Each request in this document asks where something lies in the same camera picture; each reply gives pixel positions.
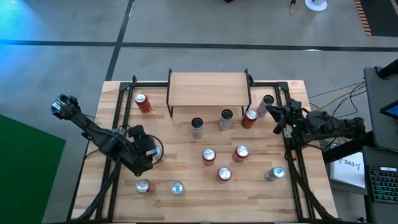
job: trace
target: wood grain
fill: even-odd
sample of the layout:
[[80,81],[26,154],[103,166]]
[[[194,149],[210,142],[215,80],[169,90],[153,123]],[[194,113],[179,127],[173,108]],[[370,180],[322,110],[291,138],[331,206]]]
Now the wood grain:
[[[119,82],[104,83],[95,119],[103,128],[111,127],[118,88]],[[289,88],[291,97],[310,109],[303,81],[289,81]],[[287,171],[282,136],[272,133],[275,122],[269,114],[259,118],[253,128],[244,129],[240,125],[240,108],[230,108],[234,113],[233,125],[227,131],[219,131],[218,121],[223,107],[179,107],[174,109],[171,119],[165,104],[166,88],[135,88],[133,94],[138,93],[149,97],[153,110],[149,114],[141,114],[133,104],[129,125],[142,124],[147,133],[159,137],[165,147],[165,156],[160,164],[140,178],[122,166],[115,222],[297,221],[289,173],[274,182],[264,180],[265,172],[274,166],[282,166]],[[251,88],[251,94],[252,108],[255,108],[264,95],[274,95],[274,90],[255,87]],[[190,134],[190,122],[196,116],[205,122],[204,136],[199,140]],[[241,164],[231,158],[238,144],[246,144],[250,148],[248,159]],[[206,147],[217,152],[215,164],[210,167],[205,167],[201,161],[201,152]],[[88,152],[95,149],[90,144]],[[303,156],[311,190],[336,216],[321,152],[309,147],[303,151]],[[78,217],[98,193],[104,161],[100,153],[92,154],[85,161],[72,217]],[[220,166],[229,166],[233,172],[232,179],[226,184],[216,181],[216,171]],[[154,195],[136,192],[135,184],[141,178],[156,183]],[[175,180],[183,182],[187,190],[185,195],[174,196],[171,193],[171,184]],[[302,191],[300,198],[307,217]],[[109,193],[105,201],[104,215],[108,211]]]
[[245,73],[173,72],[170,78],[170,106],[247,106]]

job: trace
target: white object on floor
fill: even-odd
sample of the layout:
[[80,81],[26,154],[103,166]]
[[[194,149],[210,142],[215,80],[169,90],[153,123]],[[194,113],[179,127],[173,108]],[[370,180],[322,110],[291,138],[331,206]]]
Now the white object on floor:
[[328,7],[326,0],[305,0],[305,5],[316,12],[323,11]]
[[346,156],[330,164],[330,179],[365,188],[362,152]]

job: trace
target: gray floor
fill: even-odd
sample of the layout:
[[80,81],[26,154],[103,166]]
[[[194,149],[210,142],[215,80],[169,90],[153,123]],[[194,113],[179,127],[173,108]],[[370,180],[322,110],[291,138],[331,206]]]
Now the gray floor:
[[[274,0],[136,0],[125,42],[396,47],[398,38],[364,34],[353,1],[329,1],[325,12],[289,16]],[[128,0],[0,0],[0,40],[115,42]],[[87,142],[80,130],[50,114],[60,93],[78,97],[94,115],[114,47],[0,45],[0,113],[67,140],[43,222],[66,219]],[[113,80],[166,80],[167,70],[238,72],[257,80],[305,80],[309,96],[363,79],[363,68],[386,65],[397,53],[292,50],[140,49],[123,47]],[[318,106],[349,91],[311,99]],[[354,99],[371,129],[366,94]],[[328,108],[332,111],[336,103]],[[354,110],[344,104],[337,115]],[[333,191],[339,217],[364,216],[363,199]]]

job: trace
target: computer monitor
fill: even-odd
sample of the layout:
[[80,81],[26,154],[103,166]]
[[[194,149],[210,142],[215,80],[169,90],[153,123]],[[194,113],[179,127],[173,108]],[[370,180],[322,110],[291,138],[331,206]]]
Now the computer monitor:
[[398,119],[398,100],[381,108],[380,113]]

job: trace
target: green screen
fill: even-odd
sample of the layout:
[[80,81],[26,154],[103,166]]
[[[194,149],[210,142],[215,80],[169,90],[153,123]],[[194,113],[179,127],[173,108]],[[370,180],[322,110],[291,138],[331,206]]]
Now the green screen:
[[42,223],[64,145],[0,115],[0,223]]

